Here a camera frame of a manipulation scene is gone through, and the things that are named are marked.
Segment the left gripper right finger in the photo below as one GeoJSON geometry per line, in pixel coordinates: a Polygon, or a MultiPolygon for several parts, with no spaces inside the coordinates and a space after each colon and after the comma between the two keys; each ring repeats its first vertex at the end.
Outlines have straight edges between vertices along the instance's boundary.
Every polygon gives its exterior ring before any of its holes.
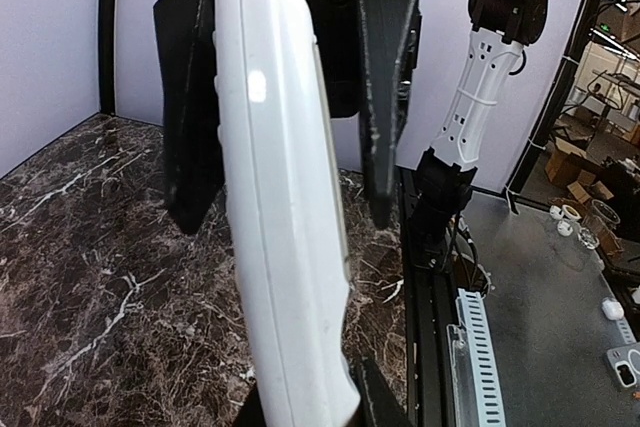
{"type": "Polygon", "coordinates": [[[401,427],[410,421],[372,358],[360,357],[352,366],[360,405],[350,426],[401,427]]]}

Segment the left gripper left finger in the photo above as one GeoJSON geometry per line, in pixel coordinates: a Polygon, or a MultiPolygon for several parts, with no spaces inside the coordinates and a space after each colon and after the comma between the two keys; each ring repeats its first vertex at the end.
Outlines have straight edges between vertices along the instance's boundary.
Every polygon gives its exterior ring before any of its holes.
{"type": "Polygon", "coordinates": [[[257,385],[254,385],[249,391],[244,404],[240,407],[238,415],[231,426],[265,427],[265,418],[257,385]]]}

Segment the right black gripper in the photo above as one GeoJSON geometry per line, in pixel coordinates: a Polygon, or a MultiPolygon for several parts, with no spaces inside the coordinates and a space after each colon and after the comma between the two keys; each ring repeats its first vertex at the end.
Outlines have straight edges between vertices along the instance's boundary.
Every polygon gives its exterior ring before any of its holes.
{"type": "MultiPolygon", "coordinates": [[[[418,0],[306,0],[334,118],[358,113],[365,196],[388,227],[401,119],[417,63],[418,0]]],[[[203,224],[225,178],[212,40],[214,0],[157,0],[153,7],[163,88],[164,190],[186,235],[203,224]]]]}

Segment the white remote control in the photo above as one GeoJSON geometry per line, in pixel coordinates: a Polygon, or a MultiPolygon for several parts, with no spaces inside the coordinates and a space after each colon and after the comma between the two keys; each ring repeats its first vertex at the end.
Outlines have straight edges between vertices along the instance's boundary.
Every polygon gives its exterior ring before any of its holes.
{"type": "Polygon", "coordinates": [[[215,0],[227,214],[269,426],[346,426],[349,263],[326,89],[306,0],[215,0]]]}

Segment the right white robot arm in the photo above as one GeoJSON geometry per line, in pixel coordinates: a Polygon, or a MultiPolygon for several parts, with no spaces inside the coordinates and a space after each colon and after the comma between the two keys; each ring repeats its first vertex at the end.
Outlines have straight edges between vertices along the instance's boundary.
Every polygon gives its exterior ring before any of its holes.
{"type": "MultiPolygon", "coordinates": [[[[226,190],[238,270],[301,278],[347,267],[334,118],[358,117],[366,198],[388,225],[421,27],[419,0],[157,0],[165,199],[196,233],[226,190]]],[[[466,64],[414,176],[410,259],[444,269],[491,110],[548,0],[469,0],[466,64]]]]}

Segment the black front frame rail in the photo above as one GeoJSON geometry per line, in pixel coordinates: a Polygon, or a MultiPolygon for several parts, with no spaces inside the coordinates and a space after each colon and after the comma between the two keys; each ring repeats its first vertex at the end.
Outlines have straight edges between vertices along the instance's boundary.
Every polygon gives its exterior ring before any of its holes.
{"type": "Polygon", "coordinates": [[[447,243],[424,241],[412,228],[418,203],[413,172],[398,168],[405,290],[407,410],[414,426],[454,426],[447,327],[458,320],[447,243]]]}

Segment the left black frame post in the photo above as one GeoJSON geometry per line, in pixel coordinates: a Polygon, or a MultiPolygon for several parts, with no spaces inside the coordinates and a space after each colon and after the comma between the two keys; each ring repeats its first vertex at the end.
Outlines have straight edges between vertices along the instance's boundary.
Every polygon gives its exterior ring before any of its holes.
{"type": "Polygon", "coordinates": [[[116,114],[115,101],[116,0],[98,0],[97,54],[100,112],[116,114]]]}

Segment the black frame post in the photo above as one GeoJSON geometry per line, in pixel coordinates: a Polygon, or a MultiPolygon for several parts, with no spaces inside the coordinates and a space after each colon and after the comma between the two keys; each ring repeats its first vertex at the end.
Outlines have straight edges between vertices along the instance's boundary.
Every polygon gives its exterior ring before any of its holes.
{"type": "Polygon", "coordinates": [[[520,196],[544,152],[551,127],[576,78],[600,3],[601,0],[548,0],[544,37],[531,49],[538,65],[526,70],[528,80],[542,82],[540,100],[523,150],[504,188],[509,200],[520,196]]]}
{"type": "Polygon", "coordinates": [[[100,112],[116,114],[115,101],[116,0],[98,0],[97,54],[100,112]]]}

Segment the right black frame post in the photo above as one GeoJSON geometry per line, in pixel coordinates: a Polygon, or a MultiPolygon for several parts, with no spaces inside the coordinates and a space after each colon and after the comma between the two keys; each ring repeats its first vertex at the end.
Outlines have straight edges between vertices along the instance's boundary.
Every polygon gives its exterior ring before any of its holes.
{"type": "Polygon", "coordinates": [[[504,188],[509,200],[520,196],[544,152],[551,127],[576,78],[600,3],[601,0],[548,0],[544,37],[531,49],[538,65],[526,70],[528,80],[542,82],[540,100],[523,150],[504,188]]]}

